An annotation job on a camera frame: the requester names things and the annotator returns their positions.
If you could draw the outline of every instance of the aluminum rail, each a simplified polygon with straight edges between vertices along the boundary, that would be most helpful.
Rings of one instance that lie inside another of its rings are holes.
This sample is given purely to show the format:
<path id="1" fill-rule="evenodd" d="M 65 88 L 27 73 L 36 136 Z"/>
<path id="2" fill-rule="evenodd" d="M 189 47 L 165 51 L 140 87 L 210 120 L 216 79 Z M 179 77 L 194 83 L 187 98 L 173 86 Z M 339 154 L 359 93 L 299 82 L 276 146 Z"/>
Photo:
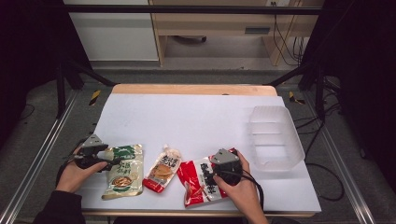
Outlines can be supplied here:
<path id="1" fill-rule="evenodd" d="M 308 102 L 308 105 L 313 114 L 316 114 L 316 110 L 314 107 L 314 100 L 312 93 L 308 93 L 303 91 L 304 98 Z M 332 136 L 329 133 L 329 130 L 326 128 L 326 125 L 322 128 L 322 137 L 323 142 L 326 145 L 327 151 L 332 160 L 332 164 L 334 165 L 335 170 L 340 175 L 340 179 L 342 180 L 346 194 L 352 204 L 352 207 L 356 213 L 356 216 L 359 219 L 361 224 L 375 224 L 374 217 L 366 203 L 364 201 L 363 196 L 361 195 L 361 191 L 359 190 L 355 180 L 353 179 L 352 174 L 349 172 L 347 165 L 342 159 L 340 153 L 338 152 L 337 146 L 332 140 Z"/>
<path id="2" fill-rule="evenodd" d="M 146 6 L 146 5 L 64 5 L 42 6 L 46 10 L 84 13 L 186 13 L 186 14 L 273 14 L 319 15 L 342 12 L 341 9 L 322 7 L 241 7 L 241 6 Z"/>
<path id="3" fill-rule="evenodd" d="M 32 162 L 24 179 L 20 183 L 20 186 L 18 187 L 11 201 L 8 203 L 6 209 L 1 214 L 0 224 L 10 224 L 14 222 L 15 218 L 21 210 L 24 201 L 26 200 L 26 197 L 28 196 L 33 184 L 35 183 L 35 180 L 37 179 L 41 168 L 44 165 L 44 162 L 50 154 L 50 151 L 52 150 L 52 147 L 73 108 L 77 96 L 78 91 L 72 91 L 71 95 L 67 100 L 67 107 L 64 111 L 64 114 L 59 119 L 56 119 L 54 124 L 52 125 L 52 128 L 49 131 L 46 140 L 39 149 L 37 155 L 35 156 L 35 159 Z"/>

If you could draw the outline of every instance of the green snack package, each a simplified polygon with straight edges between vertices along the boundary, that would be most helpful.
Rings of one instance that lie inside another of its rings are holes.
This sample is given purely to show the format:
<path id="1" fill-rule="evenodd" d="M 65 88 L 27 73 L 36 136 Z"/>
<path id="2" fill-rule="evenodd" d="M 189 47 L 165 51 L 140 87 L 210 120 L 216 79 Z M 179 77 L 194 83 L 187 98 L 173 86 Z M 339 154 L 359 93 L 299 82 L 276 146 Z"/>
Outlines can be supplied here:
<path id="1" fill-rule="evenodd" d="M 141 145 L 111 147 L 105 150 L 107 160 L 122 158 L 107 174 L 108 187 L 103 200 L 136 196 L 142 193 L 143 150 Z"/>

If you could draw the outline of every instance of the black pole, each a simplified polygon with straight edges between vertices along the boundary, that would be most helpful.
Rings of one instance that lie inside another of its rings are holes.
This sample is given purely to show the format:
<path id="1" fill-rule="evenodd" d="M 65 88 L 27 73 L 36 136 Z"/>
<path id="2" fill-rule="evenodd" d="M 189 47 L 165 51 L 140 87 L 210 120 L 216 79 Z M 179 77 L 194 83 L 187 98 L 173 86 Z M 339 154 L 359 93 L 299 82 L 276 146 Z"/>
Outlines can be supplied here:
<path id="1" fill-rule="evenodd" d="M 324 71 L 321 66 L 318 66 L 317 86 L 316 86 L 316 99 L 315 109 L 317 110 L 318 117 L 320 120 L 325 120 L 324 102 L 323 102 L 323 90 L 324 90 Z"/>
<path id="2" fill-rule="evenodd" d="M 289 80 L 292 77 L 304 74 L 309 69 L 311 69 L 310 63 L 302 64 L 302 65 L 296 67 L 295 69 L 289 71 L 286 75 L 279 77 L 279 78 L 275 79 L 274 81 L 272 81 L 270 83 L 263 84 L 263 85 L 264 86 L 269 85 L 269 86 L 276 87 L 276 86 L 282 84 L 283 82 Z"/>
<path id="3" fill-rule="evenodd" d="M 117 84 L 120 84 L 120 83 L 115 83 L 115 82 L 113 82 L 113 81 L 108 80 L 108 79 L 105 78 L 105 77 L 100 76 L 99 74 L 95 73 L 95 72 L 92 71 L 91 69 L 86 68 L 86 67 L 80 65 L 79 63 L 76 63 L 76 62 L 73 61 L 73 60 L 69 60 L 69 61 L 68 61 L 68 64 L 69 64 L 70 66 L 72 66 L 73 68 L 77 69 L 78 71 L 83 72 L 83 73 L 85 73 L 86 75 L 88 75 L 88 76 L 90 76 L 90 77 L 93 77 L 94 79 L 100 81 L 101 83 L 105 84 L 105 85 L 108 86 L 108 87 L 113 87 L 113 86 L 115 86 L 115 85 L 117 85 Z"/>
<path id="4" fill-rule="evenodd" d="M 188 13 L 188 14 L 272 14 L 272 15 L 319 15 L 334 13 L 339 9 L 321 7 L 242 7 L 242 6 L 146 6 L 146 5 L 45 5 L 47 10 L 84 13 Z"/>
<path id="5" fill-rule="evenodd" d="M 64 93 L 64 74 L 62 72 L 62 64 L 56 68 L 56 88 L 58 92 L 58 115 L 56 118 L 60 118 L 62 113 L 66 109 L 66 96 Z"/>

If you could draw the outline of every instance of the table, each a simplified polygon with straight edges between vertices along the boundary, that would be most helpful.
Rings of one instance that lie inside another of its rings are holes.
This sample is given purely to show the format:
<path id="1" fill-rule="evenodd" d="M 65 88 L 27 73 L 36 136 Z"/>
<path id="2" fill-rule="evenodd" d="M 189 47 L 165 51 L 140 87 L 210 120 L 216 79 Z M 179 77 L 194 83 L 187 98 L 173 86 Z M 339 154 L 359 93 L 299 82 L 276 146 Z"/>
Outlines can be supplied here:
<path id="1" fill-rule="evenodd" d="M 110 147 L 142 144 L 145 174 L 163 144 L 179 149 L 184 161 L 215 154 L 221 147 L 236 147 L 262 185 L 268 216 L 313 216 L 320 205 L 304 162 L 288 172 L 261 172 L 252 162 L 247 130 L 230 128 L 246 124 L 257 104 L 284 105 L 276 90 L 266 86 L 120 84 L 107 99 L 95 133 Z M 78 194 L 83 196 L 84 215 L 242 216 L 229 199 L 185 208 L 185 190 L 177 176 L 161 194 L 144 189 L 139 196 L 102 201 L 105 189 L 104 173 L 82 186 Z"/>
<path id="2" fill-rule="evenodd" d="M 242 6 L 269 7 L 268 0 L 149 0 L 153 6 Z M 279 7 L 322 7 L 324 0 L 274 1 Z M 285 55 L 286 43 L 293 36 L 309 37 L 314 29 L 316 15 L 225 15 L 152 13 L 154 34 L 160 64 L 164 64 L 167 37 L 172 35 L 261 36 L 273 66 Z"/>

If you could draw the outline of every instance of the black sleeve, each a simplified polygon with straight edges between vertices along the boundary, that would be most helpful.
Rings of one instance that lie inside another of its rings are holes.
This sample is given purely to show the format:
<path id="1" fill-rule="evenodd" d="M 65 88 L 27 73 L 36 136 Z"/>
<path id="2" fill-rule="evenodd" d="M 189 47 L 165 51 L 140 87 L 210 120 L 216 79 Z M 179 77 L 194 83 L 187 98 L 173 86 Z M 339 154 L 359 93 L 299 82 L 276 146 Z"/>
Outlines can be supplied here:
<path id="1" fill-rule="evenodd" d="M 43 211 L 35 217 L 34 224 L 85 224 L 81 213 L 81 196 L 55 190 Z"/>

